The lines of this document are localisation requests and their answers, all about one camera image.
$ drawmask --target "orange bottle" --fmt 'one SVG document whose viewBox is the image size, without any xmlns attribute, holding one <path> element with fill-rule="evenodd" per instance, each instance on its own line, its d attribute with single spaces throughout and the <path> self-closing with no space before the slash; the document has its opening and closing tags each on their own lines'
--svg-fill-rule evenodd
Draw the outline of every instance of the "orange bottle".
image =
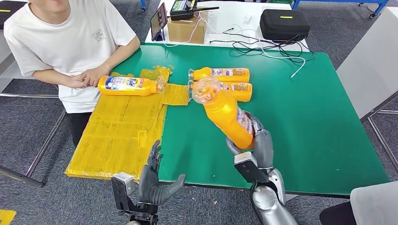
<svg viewBox="0 0 398 225">
<path fill-rule="evenodd" d="M 207 117 L 228 136 L 240 149 L 253 147 L 253 124 L 242 111 L 237 100 L 227 90 L 220 88 L 220 82 L 206 77 L 195 83 L 192 98 L 203 104 Z"/>
<path fill-rule="evenodd" d="M 252 98 L 253 87 L 251 83 L 220 82 L 220 87 L 229 91 L 238 102 L 248 102 Z"/>
<path fill-rule="evenodd" d="M 244 82 L 248 83 L 250 72 L 247 68 L 209 68 L 204 67 L 198 70 L 190 70 L 189 76 L 194 81 L 198 81 L 207 76 L 214 76 L 219 81 L 224 82 Z"/>
<path fill-rule="evenodd" d="M 146 78 L 103 76 L 99 79 L 98 89 L 104 95 L 139 95 L 152 93 L 163 94 L 165 82 L 162 79 L 152 81 Z"/>
</svg>

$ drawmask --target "cardboard box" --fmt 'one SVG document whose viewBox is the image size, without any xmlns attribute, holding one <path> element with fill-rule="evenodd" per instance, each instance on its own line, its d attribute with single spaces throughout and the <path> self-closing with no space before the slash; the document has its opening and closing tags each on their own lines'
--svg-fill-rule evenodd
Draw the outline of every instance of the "cardboard box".
<svg viewBox="0 0 398 225">
<path fill-rule="evenodd" d="M 199 18 L 193 17 L 189 20 L 172 21 L 170 18 L 167 22 L 168 37 L 170 41 L 176 42 L 188 42 L 193 29 L 199 21 Z M 202 12 L 201 16 L 207 20 L 207 12 Z M 189 43 L 203 44 L 205 40 L 206 23 L 201 20 L 199 21 L 198 27 L 192 35 Z"/>
</svg>

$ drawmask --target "bottle label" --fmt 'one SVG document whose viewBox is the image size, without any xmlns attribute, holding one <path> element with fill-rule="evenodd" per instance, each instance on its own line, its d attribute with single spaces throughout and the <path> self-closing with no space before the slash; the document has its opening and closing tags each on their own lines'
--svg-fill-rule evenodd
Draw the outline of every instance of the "bottle label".
<svg viewBox="0 0 398 225">
<path fill-rule="evenodd" d="M 245 70 L 243 68 L 233 69 L 212 69 L 212 76 L 244 76 Z"/>
<path fill-rule="evenodd" d="M 127 88 L 142 88 L 144 79 L 110 76 L 105 81 L 105 88 L 108 90 L 125 90 Z"/>
<path fill-rule="evenodd" d="M 253 124 L 252 120 L 246 115 L 246 113 L 237 108 L 237 122 L 244 128 L 249 134 L 253 134 Z"/>
<path fill-rule="evenodd" d="M 231 85 L 231 88 L 235 91 L 248 91 L 249 85 L 247 85 L 247 83 L 239 83 Z"/>
<path fill-rule="evenodd" d="M 230 90 L 230 89 L 231 89 L 228 85 L 226 85 L 226 84 L 224 84 L 224 83 L 222 83 L 222 82 L 220 82 L 220 87 L 221 87 L 221 89 L 223 89 L 223 90 Z"/>
<path fill-rule="evenodd" d="M 237 84 L 233 84 L 231 85 L 231 87 L 229 87 L 228 85 L 220 82 L 220 87 L 223 90 L 234 90 L 234 91 L 248 91 L 249 90 L 249 85 L 247 85 L 247 83 L 237 83 Z"/>
</svg>

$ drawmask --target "white t-shirt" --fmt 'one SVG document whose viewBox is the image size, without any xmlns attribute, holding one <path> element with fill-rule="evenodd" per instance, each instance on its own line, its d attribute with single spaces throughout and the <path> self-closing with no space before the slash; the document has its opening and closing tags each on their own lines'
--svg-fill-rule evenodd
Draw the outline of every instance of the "white t-shirt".
<svg viewBox="0 0 398 225">
<path fill-rule="evenodd" d="M 126 46 L 136 34 L 109 0 L 69 0 L 71 12 L 62 24 L 38 19 L 26 4 L 4 23 L 4 36 L 22 75 L 54 69 L 76 76 L 96 68 Z M 92 112 L 98 88 L 59 85 L 67 113 Z"/>
</svg>

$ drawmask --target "black case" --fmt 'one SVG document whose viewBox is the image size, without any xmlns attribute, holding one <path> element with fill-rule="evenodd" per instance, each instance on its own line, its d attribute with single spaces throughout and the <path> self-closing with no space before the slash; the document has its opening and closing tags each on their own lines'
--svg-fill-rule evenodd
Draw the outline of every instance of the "black case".
<svg viewBox="0 0 398 225">
<path fill-rule="evenodd" d="M 263 38 L 273 41 L 301 41 L 308 36 L 310 25 L 297 10 L 266 9 L 260 18 Z"/>
</svg>

